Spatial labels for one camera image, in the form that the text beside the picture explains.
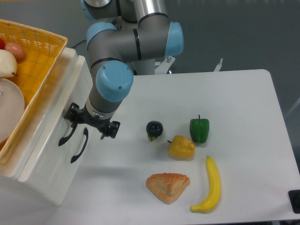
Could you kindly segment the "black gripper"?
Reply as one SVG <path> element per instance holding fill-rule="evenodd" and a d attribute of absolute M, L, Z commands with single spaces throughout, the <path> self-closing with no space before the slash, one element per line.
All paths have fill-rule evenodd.
<path fill-rule="evenodd" d="M 79 105 L 73 102 L 65 113 L 64 119 L 71 122 L 72 131 L 76 130 L 79 123 L 97 128 L 101 133 L 101 140 L 105 137 L 114 139 L 120 128 L 119 121 L 110 121 L 111 118 L 103 119 L 99 115 L 91 115 L 86 107 L 80 109 Z"/>

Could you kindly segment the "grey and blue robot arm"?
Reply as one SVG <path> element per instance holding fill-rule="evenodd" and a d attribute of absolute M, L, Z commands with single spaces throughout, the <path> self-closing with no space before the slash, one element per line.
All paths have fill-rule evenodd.
<path fill-rule="evenodd" d="M 84 107 L 72 103 L 64 115 L 73 131 L 79 124 L 114 138 L 120 123 L 111 117 L 129 94 L 134 75 L 128 64 L 175 56 L 183 51 L 181 25 L 171 22 L 162 0 L 83 0 L 93 85 Z"/>

